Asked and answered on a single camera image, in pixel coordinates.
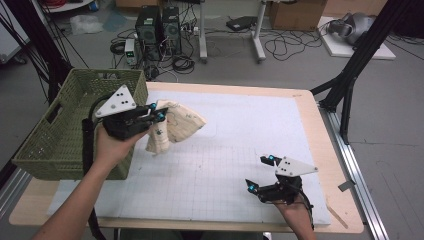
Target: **human arm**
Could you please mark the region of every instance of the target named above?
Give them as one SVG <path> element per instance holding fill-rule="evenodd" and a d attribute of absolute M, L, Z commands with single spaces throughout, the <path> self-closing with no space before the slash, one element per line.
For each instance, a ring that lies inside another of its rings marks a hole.
<path fill-rule="evenodd" d="M 289 227 L 299 240 L 316 240 L 316 235 L 311 226 L 309 212 L 303 204 L 303 199 L 298 195 L 290 205 L 282 201 L 274 202 L 274 205 L 283 215 Z"/>
<path fill-rule="evenodd" d="M 96 159 L 62 206 L 47 220 L 32 239 L 81 239 L 91 210 L 109 172 L 128 154 L 144 135 L 140 133 L 125 141 L 109 137 L 103 126 L 97 129 Z"/>

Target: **gray floor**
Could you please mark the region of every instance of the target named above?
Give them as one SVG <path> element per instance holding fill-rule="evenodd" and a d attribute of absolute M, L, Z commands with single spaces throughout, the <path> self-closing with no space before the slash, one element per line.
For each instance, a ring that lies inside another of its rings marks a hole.
<path fill-rule="evenodd" d="M 67 14 L 88 14 L 85 10 Z M 109 10 L 95 13 L 102 22 L 111 18 Z M 207 21 L 207 26 L 224 29 L 226 19 Z M 70 36 L 78 52 L 91 68 L 110 68 L 110 40 L 118 32 L 132 28 L 124 21 L 114 31 Z M 262 42 L 273 39 L 262 38 Z M 208 35 L 207 64 L 196 63 L 189 75 L 178 74 L 180 83 L 312 89 L 337 76 L 348 59 L 330 57 L 324 46 L 307 48 L 284 62 L 269 53 L 257 64 L 248 35 Z M 424 57 L 424 46 L 397 43 Z M 423 61 L 394 47 L 394 61 L 372 60 L 360 75 L 353 96 L 349 138 L 358 164 L 391 239 L 422 239 L 424 210 L 424 64 Z M 72 64 L 83 67 L 76 54 L 68 50 Z M 198 52 L 193 58 L 198 61 Z M 44 96 L 31 64 L 9 63 L 0 66 L 0 167 L 10 159 L 47 109 Z M 171 74 L 158 81 L 176 82 Z M 321 100 L 325 95 L 316 96 Z M 8 223 L 10 210 L 1 218 L 0 239 L 28 239 L 36 228 L 16 227 Z M 294 239 L 292 234 L 275 234 L 273 239 Z M 368 230 L 358 235 L 318 234 L 318 239 L 372 239 Z"/>

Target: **cream cloth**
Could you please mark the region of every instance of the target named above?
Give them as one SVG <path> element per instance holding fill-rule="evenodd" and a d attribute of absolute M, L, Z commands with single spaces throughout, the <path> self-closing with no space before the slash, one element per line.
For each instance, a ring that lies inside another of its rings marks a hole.
<path fill-rule="evenodd" d="M 166 119 L 150 127 L 146 150 L 162 153 L 168 150 L 169 142 L 181 142 L 206 124 L 206 119 L 195 111 L 170 100 L 158 100 L 156 109 L 168 108 Z"/>

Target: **wooden table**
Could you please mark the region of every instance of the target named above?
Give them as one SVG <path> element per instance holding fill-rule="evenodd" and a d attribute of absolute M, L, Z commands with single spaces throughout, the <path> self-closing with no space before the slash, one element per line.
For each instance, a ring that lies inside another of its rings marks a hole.
<path fill-rule="evenodd" d="M 149 90 L 167 90 L 181 92 L 210 92 L 223 94 L 257 95 L 289 97 L 295 99 L 302 118 L 303 127 L 315 165 L 331 224 L 317 226 L 316 232 L 325 233 L 360 233 L 364 227 L 350 190 L 341 192 L 338 186 L 346 181 L 335 150 L 328 136 L 324 122 L 318 111 L 312 94 L 307 90 L 254 88 L 218 85 L 195 85 L 176 83 L 148 83 Z M 10 215 L 13 225 L 40 226 L 47 219 L 48 207 L 56 192 L 58 181 L 41 181 L 32 179 Z M 124 218 L 99 218 L 101 227 L 111 228 L 152 228 L 152 229 L 192 229 L 221 231 L 268 231 L 291 232 L 285 223 L 228 223 L 173 220 L 146 220 Z"/>

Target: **green basket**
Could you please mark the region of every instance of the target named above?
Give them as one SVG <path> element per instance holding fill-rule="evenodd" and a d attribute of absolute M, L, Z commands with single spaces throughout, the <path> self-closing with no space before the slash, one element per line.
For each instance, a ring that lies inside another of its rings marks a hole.
<path fill-rule="evenodd" d="M 81 121 L 87 118 L 94 101 L 124 84 L 137 104 L 146 104 L 148 92 L 142 71 L 72 69 L 57 98 L 19 149 L 13 163 L 41 180 L 81 179 Z M 132 153 L 133 149 L 110 172 L 109 180 L 127 178 Z"/>

